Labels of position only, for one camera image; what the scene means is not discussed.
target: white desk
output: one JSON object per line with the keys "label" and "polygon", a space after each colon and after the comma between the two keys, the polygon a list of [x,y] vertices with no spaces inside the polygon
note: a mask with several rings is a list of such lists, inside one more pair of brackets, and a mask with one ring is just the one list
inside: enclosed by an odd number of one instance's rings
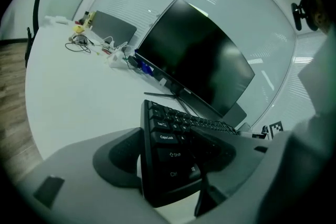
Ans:
{"label": "white desk", "polygon": [[[73,34],[73,25],[58,24],[47,17],[40,25],[28,61],[27,114],[43,159],[69,144],[139,127],[144,99],[182,110],[175,100],[143,94],[167,90],[147,75],[111,69],[100,47],[90,47],[100,55],[67,50],[65,43]],[[185,204],[179,201],[178,206],[159,211],[175,223],[188,221],[198,193],[186,199]]]}

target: wooden floor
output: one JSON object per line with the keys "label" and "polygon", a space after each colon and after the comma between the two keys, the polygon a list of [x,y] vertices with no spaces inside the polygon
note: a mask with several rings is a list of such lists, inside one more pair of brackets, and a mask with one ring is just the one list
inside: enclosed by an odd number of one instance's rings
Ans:
{"label": "wooden floor", "polygon": [[0,161],[14,184],[42,161],[26,113],[26,46],[0,45]]}

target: computer monitor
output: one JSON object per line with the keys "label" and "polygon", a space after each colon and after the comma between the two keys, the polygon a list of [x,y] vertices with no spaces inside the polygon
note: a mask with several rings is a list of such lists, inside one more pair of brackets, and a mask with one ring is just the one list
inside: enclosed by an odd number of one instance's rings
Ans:
{"label": "computer monitor", "polygon": [[210,118],[224,116],[255,75],[231,39],[183,0],[154,25],[136,56],[162,72],[174,93]]}

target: chair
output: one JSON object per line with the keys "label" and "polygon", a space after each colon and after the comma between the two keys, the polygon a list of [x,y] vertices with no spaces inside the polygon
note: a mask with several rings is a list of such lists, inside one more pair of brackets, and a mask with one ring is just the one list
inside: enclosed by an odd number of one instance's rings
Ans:
{"label": "chair", "polygon": [[26,68],[28,64],[28,59],[31,51],[31,47],[33,46],[34,39],[36,37],[37,31],[38,31],[38,7],[40,4],[40,0],[35,0],[34,2],[34,10],[33,10],[33,30],[34,30],[34,36],[32,37],[32,33],[30,32],[29,27],[27,28],[28,32],[28,43],[27,43],[27,49],[25,53],[25,60],[26,60]]}

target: gray laptop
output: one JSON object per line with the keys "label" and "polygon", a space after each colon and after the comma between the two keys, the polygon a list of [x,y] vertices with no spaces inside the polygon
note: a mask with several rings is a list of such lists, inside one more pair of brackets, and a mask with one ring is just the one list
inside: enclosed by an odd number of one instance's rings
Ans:
{"label": "gray laptop", "polygon": [[[100,11],[96,12],[92,21],[92,31],[102,39],[112,36],[115,47],[129,42],[136,30],[134,25]],[[108,44],[111,41],[111,38],[106,39]]]}

